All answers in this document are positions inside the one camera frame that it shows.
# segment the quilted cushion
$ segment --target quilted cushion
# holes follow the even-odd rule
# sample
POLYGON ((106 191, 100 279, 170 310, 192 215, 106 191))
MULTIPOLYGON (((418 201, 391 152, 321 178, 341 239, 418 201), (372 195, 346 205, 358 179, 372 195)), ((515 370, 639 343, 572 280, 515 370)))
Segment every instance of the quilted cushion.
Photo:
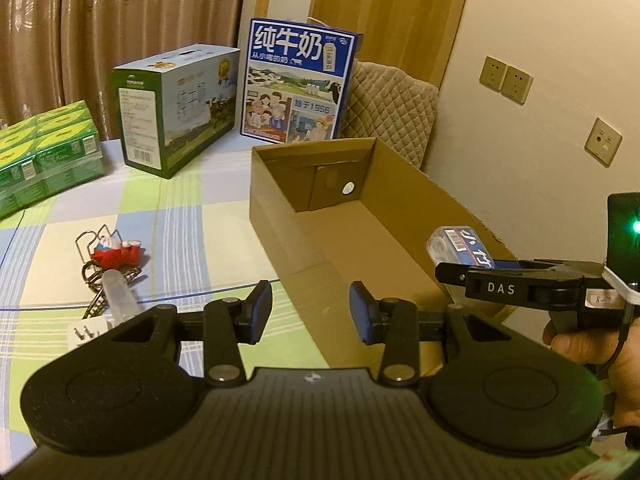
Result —
POLYGON ((356 61, 339 137, 379 137, 417 168, 435 119, 438 89, 399 68, 356 61))

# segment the white power plug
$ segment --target white power plug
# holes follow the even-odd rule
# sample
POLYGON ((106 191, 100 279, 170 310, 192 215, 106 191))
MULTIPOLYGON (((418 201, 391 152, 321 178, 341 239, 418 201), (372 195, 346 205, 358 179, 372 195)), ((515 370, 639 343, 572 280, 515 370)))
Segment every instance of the white power plug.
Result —
POLYGON ((69 350, 74 350, 110 329, 111 324, 104 316, 73 321, 66 327, 66 346, 69 350))

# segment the red toy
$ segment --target red toy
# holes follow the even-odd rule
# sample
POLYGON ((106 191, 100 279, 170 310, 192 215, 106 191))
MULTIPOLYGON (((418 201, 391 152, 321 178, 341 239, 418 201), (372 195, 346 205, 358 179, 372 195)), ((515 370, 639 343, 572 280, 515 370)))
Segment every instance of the red toy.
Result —
POLYGON ((137 266, 139 264, 142 252, 140 242, 138 240, 122 240, 120 232, 116 229, 111 233, 106 224, 97 233, 85 231, 76 238, 76 247, 83 261, 85 261, 84 255, 78 242, 87 234, 94 236, 86 246, 87 253, 90 259, 98 264, 102 270, 119 269, 125 265, 137 266))

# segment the das logo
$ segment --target das logo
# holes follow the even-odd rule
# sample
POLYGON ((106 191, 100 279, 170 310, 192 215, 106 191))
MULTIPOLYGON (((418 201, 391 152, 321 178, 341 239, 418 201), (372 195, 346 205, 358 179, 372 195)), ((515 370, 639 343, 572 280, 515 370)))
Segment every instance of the das logo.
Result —
POLYGON ((495 292, 496 294, 515 294, 516 289, 514 288, 513 285, 507 285, 504 286, 501 283, 498 283, 498 285, 495 285, 494 282, 489 282, 487 285, 487 291, 488 292, 495 292))

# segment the checkered tablecloth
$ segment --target checkered tablecloth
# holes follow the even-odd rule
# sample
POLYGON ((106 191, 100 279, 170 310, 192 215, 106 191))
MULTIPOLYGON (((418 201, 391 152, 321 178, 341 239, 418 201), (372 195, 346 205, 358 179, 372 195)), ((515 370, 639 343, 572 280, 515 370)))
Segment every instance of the checkered tablecloth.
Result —
MULTIPOLYGON (((34 371, 66 352, 66 326, 93 296, 74 240, 103 224, 146 249, 143 279, 134 286, 145 306, 198 310, 273 281, 263 340, 241 348, 248 374, 257 366, 326 366, 249 222, 248 147, 233 132, 163 180, 124 166, 119 142, 109 141, 107 176, 0 221, 0 472, 33 449, 20 391, 34 371)), ((180 364, 192 375, 202 376, 201 349, 183 346, 180 364)))

